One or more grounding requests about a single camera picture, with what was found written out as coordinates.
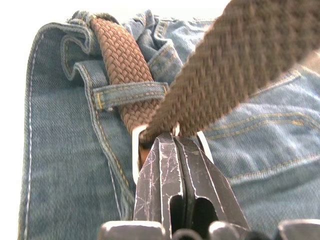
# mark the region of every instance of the metal buckle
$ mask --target metal buckle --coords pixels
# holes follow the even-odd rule
[[[137,126],[132,131],[132,176],[133,181],[137,185],[139,173],[140,173],[140,154],[139,154],[139,135],[142,131],[146,130],[147,124]],[[177,136],[180,131],[180,125],[173,128],[172,135]],[[211,155],[211,151],[207,142],[207,139],[202,131],[196,133],[197,139],[200,143],[201,150],[207,156],[207,158],[214,164],[214,160]]]
[[[147,128],[147,126],[147,124],[140,125],[132,130],[132,175],[133,181],[136,185],[140,173],[139,135]]]

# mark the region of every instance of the woven belt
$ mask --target woven belt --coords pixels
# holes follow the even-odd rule
[[[137,43],[122,26],[102,18],[91,25],[111,84],[153,81]],[[232,0],[164,100],[123,105],[122,120],[130,133],[148,124],[143,143],[177,123],[181,135],[194,135],[319,47],[319,0]]]

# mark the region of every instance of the denim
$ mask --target denim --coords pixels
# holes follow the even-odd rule
[[[92,17],[43,26],[31,48],[19,239],[96,239],[102,223],[132,219],[132,142],[117,106],[163,98],[213,21],[133,17],[123,26],[155,83],[110,86]],[[203,131],[249,225],[269,236],[280,220],[320,217],[314,56]]]

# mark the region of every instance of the braided belt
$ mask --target braided belt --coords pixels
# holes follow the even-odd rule
[[[120,25],[91,21],[111,84],[153,81],[133,39]],[[179,123],[191,136],[276,81],[320,47],[319,0],[232,0],[170,85],[164,100],[123,105],[128,131],[148,124],[142,143]]]

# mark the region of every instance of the fabric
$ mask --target fabric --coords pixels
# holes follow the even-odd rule
[[[138,44],[123,26],[98,17],[94,17],[90,25],[97,36],[111,85],[153,82]],[[120,106],[121,118],[130,134],[134,128],[149,122],[159,103],[159,99],[148,99]]]
[[[96,239],[102,223],[132,218],[131,137],[117,107],[123,102],[106,92],[123,89],[110,85],[91,19],[76,12],[42,27],[33,42],[19,239]],[[154,82],[170,85],[211,23],[148,10],[123,26]],[[282,219],[320,218],[319,66],[314,53],[204,132],[248,223],[269,236]],[[99,105],[99,93],[115,104]],[[126,91],[126,101],[136,94]]]
[[[179,123],[194,136],[320,48],[320,1],[232,0],[176,77],[141,137]]]

